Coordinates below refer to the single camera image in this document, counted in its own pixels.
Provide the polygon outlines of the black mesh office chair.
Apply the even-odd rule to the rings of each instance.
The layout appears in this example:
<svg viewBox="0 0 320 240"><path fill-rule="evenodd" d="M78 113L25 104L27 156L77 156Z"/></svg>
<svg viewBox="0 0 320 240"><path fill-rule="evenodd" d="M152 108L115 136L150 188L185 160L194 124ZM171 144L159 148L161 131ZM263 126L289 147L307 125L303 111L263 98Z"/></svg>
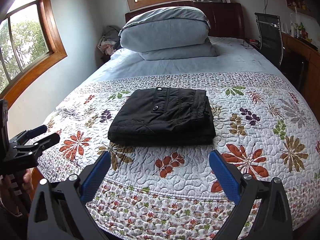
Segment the black mesh office chair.
<svg viewBox="0 0 320 240"><path fill-rule="evenodd" d="M259 51L268 59L268 61L279 68L284 55L280 17L258 12L255 12L254 14L259 29Z"/></svg>

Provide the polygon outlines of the dark wooden headboard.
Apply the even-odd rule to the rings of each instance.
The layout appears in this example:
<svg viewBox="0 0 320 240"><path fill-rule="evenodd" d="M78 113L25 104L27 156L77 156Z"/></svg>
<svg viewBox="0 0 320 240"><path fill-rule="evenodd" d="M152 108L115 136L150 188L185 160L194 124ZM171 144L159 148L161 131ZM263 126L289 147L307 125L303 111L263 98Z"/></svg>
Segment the dark wooden headboard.
<svg viewBox="0 0 320 240"><path fill-rule="evenodd" d="M128 22L131 18L153 9L173 6L189 6L200 9L210 22L211 29L209 31L209 36L231 37L242 40L245 38L244 17L240 3L169 2L128 12L125 14L125 21Z"/></svg>

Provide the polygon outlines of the floral quilted bedspread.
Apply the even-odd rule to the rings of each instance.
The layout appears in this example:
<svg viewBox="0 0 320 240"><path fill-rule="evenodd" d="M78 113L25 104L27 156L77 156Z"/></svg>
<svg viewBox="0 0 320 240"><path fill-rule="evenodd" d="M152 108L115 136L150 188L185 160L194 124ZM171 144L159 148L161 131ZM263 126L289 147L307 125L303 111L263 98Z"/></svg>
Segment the floral quilted bedspread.
<svg viewBox="0 0 320 240"><path fill-rule="evenodd" d="M107 133L137 89L203 89L216 137L208 146L125 147ZM233 209L210 169L218 150L242 173L281 179L292 224L319 211L319 123L300 94L264 73L197 73L90 79L46 118L60 142L39 158L52 182L80 173L104 152L111 167L87 208L104 230L123 239L212 239Z"/></svg>

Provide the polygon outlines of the pile of clothes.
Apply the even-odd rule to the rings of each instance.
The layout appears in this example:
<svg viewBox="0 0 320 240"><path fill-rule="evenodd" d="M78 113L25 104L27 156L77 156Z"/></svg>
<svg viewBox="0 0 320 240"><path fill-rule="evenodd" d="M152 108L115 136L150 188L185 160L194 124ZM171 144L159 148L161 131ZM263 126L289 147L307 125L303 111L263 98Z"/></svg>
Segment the pile of clothes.
<svg viewBox="0 0 320 240"><path fill-rule="evenodd" d="M102 36L97 44L101 53L111 56L121 48L119 32L120 29L113 25L107 25L103 29Z"/></svg>

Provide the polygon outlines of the wooden desk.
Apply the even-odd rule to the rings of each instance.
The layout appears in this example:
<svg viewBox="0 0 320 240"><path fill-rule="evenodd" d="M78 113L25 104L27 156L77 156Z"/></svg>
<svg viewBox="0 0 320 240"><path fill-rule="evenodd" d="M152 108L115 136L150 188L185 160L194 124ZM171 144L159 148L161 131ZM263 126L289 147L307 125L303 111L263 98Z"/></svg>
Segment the wooden desk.
<svg viewBox="0 0 320 240"><path fill-rule="evenodd" d="M282 33L286 51L294 51L306 59L307 70L303 77L301 94L316 114L319 114L319 51L301 40Z"/></svg>

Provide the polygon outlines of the light blue bed sheet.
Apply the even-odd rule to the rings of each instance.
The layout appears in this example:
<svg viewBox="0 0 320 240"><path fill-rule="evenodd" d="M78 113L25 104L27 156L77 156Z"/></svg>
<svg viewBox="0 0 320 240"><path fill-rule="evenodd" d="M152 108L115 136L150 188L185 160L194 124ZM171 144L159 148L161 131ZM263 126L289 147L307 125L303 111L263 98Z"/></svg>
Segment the light blue bed sheet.
<svg viewBox="0 0 320 240"><path fill-rule="evenodd" d="M284 79L280 70L241 39L210 37L216 57L146 61L137 52L120 49L94 72L87 82L135 76L184 73L253 72L272 74Z"/></svg>

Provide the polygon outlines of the side wooden framed window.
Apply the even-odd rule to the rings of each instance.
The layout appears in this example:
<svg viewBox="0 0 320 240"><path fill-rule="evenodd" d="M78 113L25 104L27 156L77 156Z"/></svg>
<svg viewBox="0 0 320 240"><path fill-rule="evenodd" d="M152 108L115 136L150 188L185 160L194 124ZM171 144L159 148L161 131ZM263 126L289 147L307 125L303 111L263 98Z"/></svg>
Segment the side wooden framed window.
<svg viewBox="0 0 320 240"><path fill-rule="evenodd" d="M1 0L1 99L9 106L66 56L51 0Z"/></svg>

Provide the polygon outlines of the folded grey duvet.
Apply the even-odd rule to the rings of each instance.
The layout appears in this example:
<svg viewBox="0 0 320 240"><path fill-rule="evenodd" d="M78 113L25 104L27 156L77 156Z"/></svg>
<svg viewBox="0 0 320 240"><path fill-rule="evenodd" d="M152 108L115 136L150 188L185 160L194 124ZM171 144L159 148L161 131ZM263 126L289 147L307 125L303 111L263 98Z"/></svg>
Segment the folded grey duvet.
<svg viewBox="0 0 320 240"><path fill-rule="evenodd" d="M146 61L216 57L210 22L195 7L162 7L139 14L121 29L120 45Z"/></svg>

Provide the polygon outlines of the black padded pants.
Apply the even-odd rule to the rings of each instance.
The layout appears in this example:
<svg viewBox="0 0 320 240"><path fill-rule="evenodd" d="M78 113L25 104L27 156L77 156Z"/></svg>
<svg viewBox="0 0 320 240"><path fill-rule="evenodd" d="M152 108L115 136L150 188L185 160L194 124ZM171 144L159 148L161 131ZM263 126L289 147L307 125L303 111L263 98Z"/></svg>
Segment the black padded pants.
<svg viewBox="0 0 320 240"><path fill-rule="evenodd" d="M121 146L210 145L216 136L205 90L135 90L114 117L110 142Z"/></svg>

